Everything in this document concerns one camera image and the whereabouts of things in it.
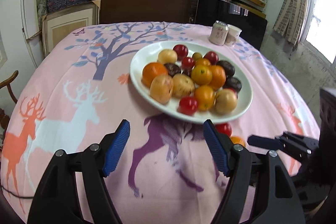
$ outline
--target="screw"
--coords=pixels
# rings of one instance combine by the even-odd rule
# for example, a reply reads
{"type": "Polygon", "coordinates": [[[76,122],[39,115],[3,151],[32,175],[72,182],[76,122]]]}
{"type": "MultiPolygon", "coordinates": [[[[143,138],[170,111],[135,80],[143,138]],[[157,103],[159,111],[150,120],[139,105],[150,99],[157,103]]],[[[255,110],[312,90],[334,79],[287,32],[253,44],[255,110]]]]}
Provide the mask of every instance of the screw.
{"type": "Polygon", "coordinates": [[[244,148],[243,148],[243,146],[240,145],[240,144],[235,144],[235,145],[233,146],[233,149],[236,150],[236,151],[242,151],[244,148]]]}
{"type": "Polygon", "coordinates": [[[91,151],[97,151],[99,149],[99,144],[94,143],[92,145],[90,145],[90,150],[91,151]]]}
{"type": "Polygon", "coordinates": [[[62,157],[63,154],[64,154],[64,151],[62,149],[57,150],[56,153],[55,153],[56,157],[62,157]]]}
{"type": "Polygon", "coordinates": [[[276,153],[274,150],[270,150],[268,153],[272,158],[275,158],[278,155],[278,153],[276,153]]]}

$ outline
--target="tablecloth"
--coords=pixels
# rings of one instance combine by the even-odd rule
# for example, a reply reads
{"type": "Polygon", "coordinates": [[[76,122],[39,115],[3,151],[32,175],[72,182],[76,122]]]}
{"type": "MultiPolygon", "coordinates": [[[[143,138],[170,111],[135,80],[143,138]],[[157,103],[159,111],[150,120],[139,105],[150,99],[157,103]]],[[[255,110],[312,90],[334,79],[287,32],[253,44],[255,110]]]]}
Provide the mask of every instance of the tablecloth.
{"type": "MultiPolygon", "coordinates": [[[[4,187],[32,196],[56,150],[83,151],[127,119],[130,138],[105,179],[123,223],[210,223],[227,179],[214,166],[201,125],[162,114],[137,93],[129,79],[135,52],[157,41],[192,41],[233,60],[253,90],[251,107],[230,122],[235,136],[273,138],[289,130],[318,138],[320,132],[303,99],[269,60],[241,38],[234,47],[213,45],[210,32],[201,25],[133,22],[70,33],[37,68],[13,111],[2,152],[4,187]]],[[[298,163],[280,157],[290,174],[297,172],[298,163]]],[[[81,174],[76,179],[83,215],[92,221],[81,174]]],[[[241,220],[249,216],[253,194],[251,187],[241,220]]],[[[27,221],[31,199],[5,196],[27,221]]]]}

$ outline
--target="white cup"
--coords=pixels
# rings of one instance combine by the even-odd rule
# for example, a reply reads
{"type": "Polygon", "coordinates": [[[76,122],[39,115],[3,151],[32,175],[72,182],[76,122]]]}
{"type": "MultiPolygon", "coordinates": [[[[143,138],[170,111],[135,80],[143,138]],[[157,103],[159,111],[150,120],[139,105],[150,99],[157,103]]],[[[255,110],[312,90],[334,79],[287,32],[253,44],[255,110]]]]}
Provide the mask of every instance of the white cup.
{"type": "Polygon", "coordinates": [[[229,27],[229,32],[226,36],[224,44],[233,47],[236,44],[237,39],[242,32],[242,29],[230,24],[228,24],[227,26],[229,27]]]}

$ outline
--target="curtain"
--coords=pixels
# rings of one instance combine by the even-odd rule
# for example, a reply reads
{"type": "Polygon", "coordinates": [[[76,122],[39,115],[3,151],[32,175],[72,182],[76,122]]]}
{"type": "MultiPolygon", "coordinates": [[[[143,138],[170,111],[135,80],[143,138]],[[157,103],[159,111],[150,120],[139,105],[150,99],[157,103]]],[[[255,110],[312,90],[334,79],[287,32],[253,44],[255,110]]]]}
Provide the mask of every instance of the curtain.
{"type": "Polygon", "coordinates": [[[273,30],[292,44],[300,39],[308,0],[284,0],[273,30]]]}

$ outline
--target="white can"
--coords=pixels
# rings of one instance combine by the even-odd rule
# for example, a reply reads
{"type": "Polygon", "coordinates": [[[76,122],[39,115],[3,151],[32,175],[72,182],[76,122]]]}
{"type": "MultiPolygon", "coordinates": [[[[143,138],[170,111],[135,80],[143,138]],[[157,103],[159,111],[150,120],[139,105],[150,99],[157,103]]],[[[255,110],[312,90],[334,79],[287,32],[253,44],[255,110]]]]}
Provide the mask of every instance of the white can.
{"type": "Polygon", "coordinates": [[[223,46],[228,31],[229,28],[226,23],[216,20],[216,22],[213,24],[209,41],[213,44],[223,46]]]}
{"type": "Polygon", "coordinates": [[[230,24],[228,25],[228,28],[229,32],[226,36],[225,45],[233,47],[236,44],[242,29],[230,24]]]}

